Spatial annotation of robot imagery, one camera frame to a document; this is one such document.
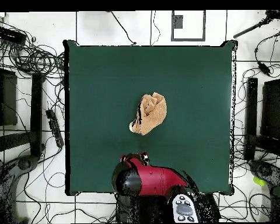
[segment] green tabletop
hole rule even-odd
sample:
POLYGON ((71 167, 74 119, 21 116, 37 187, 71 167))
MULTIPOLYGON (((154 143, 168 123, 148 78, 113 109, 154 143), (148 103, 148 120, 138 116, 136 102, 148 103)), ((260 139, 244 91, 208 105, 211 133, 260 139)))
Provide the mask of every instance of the green tabletop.
POLYGON ((123 154, 185 170, 202 192, 229 191, 232 50, 222 47, 69 46, 70 191, 112 193, 123 154), (144 94, 167 103, 147 135, 129 130, 144 94))

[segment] wire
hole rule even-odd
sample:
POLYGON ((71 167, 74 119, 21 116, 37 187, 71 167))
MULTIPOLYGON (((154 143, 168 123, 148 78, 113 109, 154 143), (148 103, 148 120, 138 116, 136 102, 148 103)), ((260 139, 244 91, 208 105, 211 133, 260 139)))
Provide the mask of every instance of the wire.
POLYGON ((31 222, 31 224, 33 224, 34 220, 36 219, 37 215, 38 215, 39 212, 40 212, 41 205, 40 205, 40 203, 39 203, 38 201, 36 201, 36 200, 35 200, 34 198, 32 198, 31 196, 29 196, 28 193, 26 192, 26 186, 27 186, 27 183, 28 183, 28 181, 29 181, 29 177, 30 177, 30 174, 28 173, 28 177, 27 177, 26 183, 25 183, 25 185, 24 185, 24 192, 25 192, 25 194, 26 194, 26 196, 27 196, 28 198, 30 198, 32 201, 36 202, 36 203, 39 205, 39 207, 40 207, 39 210, 38 210, 38 212, 36 213, 35 217, 33 218, 32 222, 31 222))
POLYGON ((132 46, 133 46, 133 45, 136 45, 137 43, 136 43, 136 42, 133 42, 133 41, 129 38, 127 31, 124 29, 124 27, 121 25, 121 23, 119 22, 119 20, 116 18, 116 16, 115 16, 115 14, 113 13, 113 11, 110 11, 110 12, 111 12, 111 14, 114 16, 114 18, 115 18, 115 20, 117 21, 117 23, 121 26, 121 28, 123 29, 123 31, 125 31, 125 33, 126 33, 126 35, 127 35, 127 37, 128 37, 128 40, 132 43, 132 46))
POLYGON ((157 40, 156 40, 155 42, 153 42, 152 46, 153 46, 156 42, 159 41, 159 37, 160 37, 160 35, 161 35, 160 29, 158 29, 158 27, 155 25, 155 17, 156 17, 156 10, 155 10, 155 14, 154 14, 154 16, 153 16, 153 25, 154 25, 154 26, 157 28, 157 30, 159 31, 159 36, 158 36, 157 40))
MULTIPOLYGON (((268 199, 268 200, 271 200, 267 195, 265 195, 265 194, 263 194, 263 193, 256 193, 256 194, 253 194, 250 198, 249 198, 249 201, 248 201, 248 204, 249 204, 249 210, 250 210, 250 213, 251 213, 251 216, 252 216, 252 219, 253 219, 253 221, 254 222, 257 222, 256 221, 256 219, 255 219, 255 217, 253 216, 253 211, 252 211, 252 206, 251 206, 251 200, 252 200, 252 198, 254 198, 255 196, 258 196, 258 195, 260 195, 260 196, 262 196, 262 197, 265 197, 266 199, 268 199)), ((259 209, 257 209, 256 207, 254 207, 253 206, 253 208, 255 208, 256 210, 257 210, 257 213, 262 213, 262 214, 264 214, 265 216, 267 216, 267 217, 270 217, 270 211, 268 210, 268 208, 266 207, 266 206, 264 206, 264 205, 261 205, 261 209, 264 211, 264 209, 267 211, 267 212, 263 212, 263 211, 261 211, 261 210, 259 210, 259 209)))

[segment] orange towel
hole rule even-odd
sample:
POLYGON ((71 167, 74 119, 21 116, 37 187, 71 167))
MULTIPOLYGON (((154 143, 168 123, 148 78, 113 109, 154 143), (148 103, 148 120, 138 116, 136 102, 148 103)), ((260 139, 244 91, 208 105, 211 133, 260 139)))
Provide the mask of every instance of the orange towel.
POLYGON ((167 114, 164 96, 153 93, 145 94, 138 104, 136 119, 129 124, 132 132, 145 135, 161 124, 167 114))

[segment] button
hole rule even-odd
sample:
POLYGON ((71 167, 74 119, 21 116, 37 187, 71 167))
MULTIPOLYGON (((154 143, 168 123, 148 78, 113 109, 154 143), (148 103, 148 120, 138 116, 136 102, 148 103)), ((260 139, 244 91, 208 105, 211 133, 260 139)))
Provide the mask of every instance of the button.
POLYGON ((184 221, 186 218, 185 218, 184 216, 179 216, 178 219, 179 219, 180 222, 182 222, 182 221, 184 221))
POLYGON ((194 218, 192 216, 188 216, 188 221, 189 222, 195 222, 194 218))
POLYGON ((193 210, 186 204, 180 204, 176 207, 176 213, 178 213, 179 215, 191 216, 193 215, 193 210))

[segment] cloth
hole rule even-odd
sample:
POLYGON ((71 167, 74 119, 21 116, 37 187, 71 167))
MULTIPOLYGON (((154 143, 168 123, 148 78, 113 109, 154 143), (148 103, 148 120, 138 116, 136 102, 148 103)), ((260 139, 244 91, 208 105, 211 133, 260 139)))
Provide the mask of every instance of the cloth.
POLYGON ((136 119, 129 124, 132 132, 146 135, 160 125, 167 114, 167 105, 164 96, 153 93, 145 94, 138 104, 136 119))

